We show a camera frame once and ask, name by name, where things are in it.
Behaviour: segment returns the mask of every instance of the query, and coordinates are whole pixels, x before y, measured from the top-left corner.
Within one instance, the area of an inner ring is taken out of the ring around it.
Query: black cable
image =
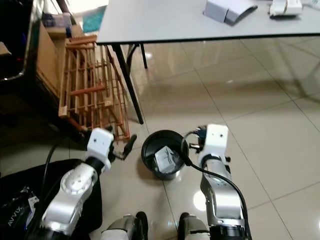
[[[205,173],[205,174],[208,174],[208,175],[211,175],[211,176],[214,176],[215,178],[218,178],[220,180],[223,180],[225,182],[227,182],[229,185],[231,185],[231,187],[234,188],[234,190],[238,193],[239,195],[239,198],[240,198],[240,201],[241,201],[241,205],[242,205],[242,215],[243,215],[243,218],[244,218],[244,231],[245,231],[245,235],[247,236],[247,238],[249,240],[252,240],[252,236],[251,236],[251,231],[250,231],[250,226],[249,226],[249,220],[248,220],[248,209],[247,209],[247,205],[246,205],[246,201],[245,201],[245,198],[242,194],[242,192],[240,191],[240,189],[237,187],[237,185],[235,185],[231,180],[229,180],[228,178],[224,177],[224,176],[221,176],[220,174],[217,174],[215,172],[211,172],[211,171],[207,171],[205,169],[202,169],[200,167],[198,167],[197,165],[193,164],[193,162],[190,160],[189,156],[187,156],[183,149],[184,149],[184,144],[186,142],[186,139],[189,135],[191,134],[197,134],[195,131],[190,131],[188,132],[182,139],[182,142],[181,142],[181,146],[180,146],[180,150],[181,150],[181,153],[182,153],[182,158],[183,158],[183,161],[185,163],[185,165],[187,166],[191,166],[193,167],[194,169],[202,172],[202,173]]]
[[[44,166],[44,173],[43,173],[43,179],[42,179],[42,185],[41,185],[41,192],[39,197],[39,212],[42,212],[44,207],[44,194],[45,194],[45,187],[46,187],[46,179],[48,175],[48,166],[51,161],[51,157],[54,154],[54,151],[56,148],[61,144],[62,140],[65,139],[65,136],[60,137],[55,144],[51,147],[48,156],[46,157],[45,166]]]

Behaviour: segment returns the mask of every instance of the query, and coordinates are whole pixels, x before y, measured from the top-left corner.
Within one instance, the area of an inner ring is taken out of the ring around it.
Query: cardboard box
[[[53,40],[58,38],[65,39],[67,37],[67,31],[65,27],[51,26],[45,27],[45,29]],[[73,38],[75,38],[84,36],[85,34],[80,25],[72,25],[71,35]]]
[[[57,48],[47,33],[44,25],[40,24],[38,57],[36,73],[45,86],[59,97],[59,70],[57,64]]]

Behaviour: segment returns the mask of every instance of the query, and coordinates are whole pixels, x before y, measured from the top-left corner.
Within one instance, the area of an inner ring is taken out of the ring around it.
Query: silver robot arm segment
[[[92,131],[86,162],[62,177],[59,192],[42,216],[43,228],[71,236],[101,171],[111,168],[108,155],[113,141],[114,136],[109,131],[101,128]]]
[[[205,139],[202,139],[204,144],[199,151],[198,164],[202,169],[231,180],[230,167],[225,157],[227,141],[227,126],[216,124],[206,126]],[[230,184],[203,173],[200,188],[206,199],[209,226],[241,226],[244,228],[241,199]]]

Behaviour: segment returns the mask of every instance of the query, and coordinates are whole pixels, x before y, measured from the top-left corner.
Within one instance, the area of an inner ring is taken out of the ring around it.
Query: paper in trash bin
[[[174,152],[168,146],[164,146],[155,153],[155,161],[159,172],[167,174],[175,170],[174,155]]]

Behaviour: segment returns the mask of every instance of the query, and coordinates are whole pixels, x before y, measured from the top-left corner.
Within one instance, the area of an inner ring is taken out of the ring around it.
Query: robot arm
[[[228,127],[224,125],[209,124],[198,127],[192,132],[198,136],[198,144],[191,143],[190,148],[199,153],[198,170],[208,173],[202,174],[200,188],[206,199],[207,221],[212,239],[229,239],[238,237],[245,239],[246,225],[243,213],[243,199],[239,189],[231,185],[231,171],[228,165],[229,157],[225,157],[228,140]]]
[[[60,189],[44,212],[40,228],[33,230],[27,239],[68,239],[74,232],[81,216],[84,202],[92,193],[93,186],[102,172],[111,168],[115,158],[124,160],[132,150],[133,135],[124,152],[114,152],[114,135],[102,128],[92,130],[85,161],[68,171],[61,179]]]

